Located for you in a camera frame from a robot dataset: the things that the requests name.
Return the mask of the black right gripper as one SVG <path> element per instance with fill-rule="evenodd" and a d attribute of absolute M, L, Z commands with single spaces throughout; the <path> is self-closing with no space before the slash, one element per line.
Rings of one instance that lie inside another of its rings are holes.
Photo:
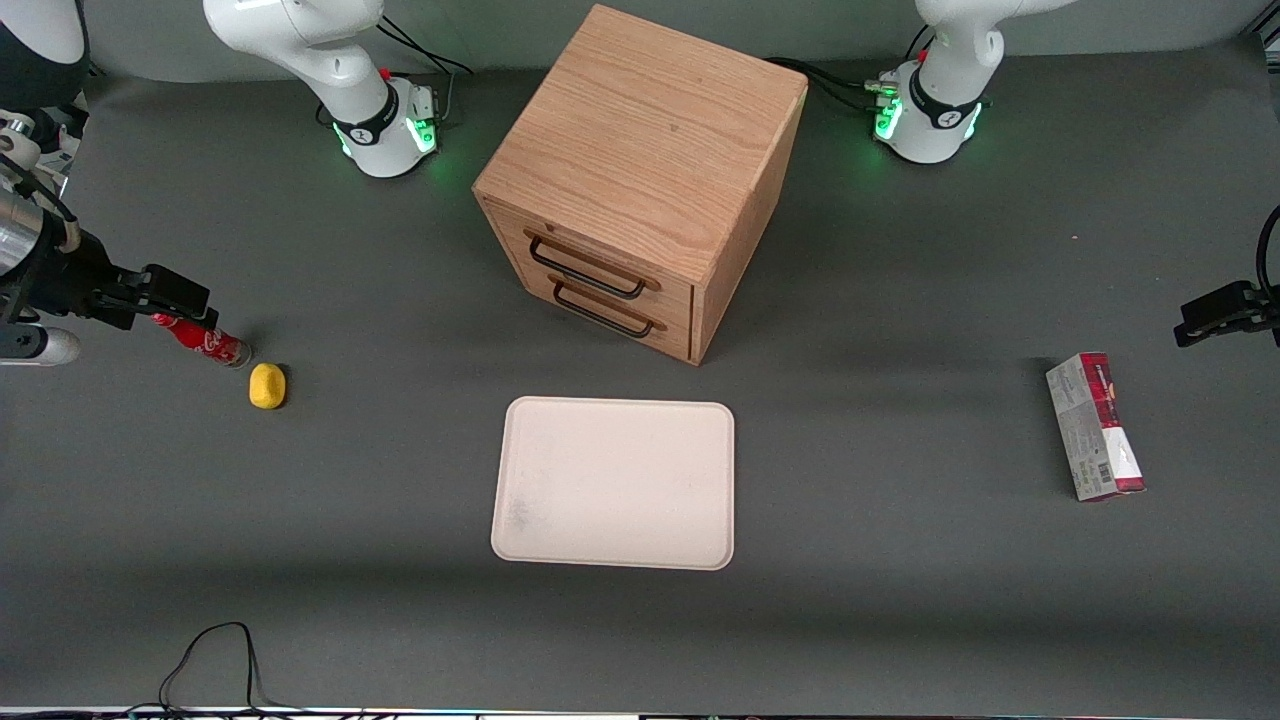
<path fill-rule="evenodd" d="M 218 327 L 219 311 L 209 305 L 210 291 L 204 286 L 148 264 L 138 290 L 132 283 L 136 273 L 115 265 L 96 237 L 83 237 L 70 252 L 59 249 L 65 238 L 63 228 L 42 229 L 32 252 L 3 273 L 4 322 L 33 323 L 40 314 L 74 315 L 132 328 L 136 316 L 160 314 L 201 328 Z"/>

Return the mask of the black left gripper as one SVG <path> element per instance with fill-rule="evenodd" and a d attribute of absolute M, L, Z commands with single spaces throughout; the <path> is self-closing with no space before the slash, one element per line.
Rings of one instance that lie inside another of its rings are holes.
<path fill-rule="evenodd" d="M 1236 332 L 1268 332 L 1280 345 L 1276 288 L 1251 282 L 1231 282 L 1181 306 L 1181 323 L 1174 328 L 1179 348 Z"/>

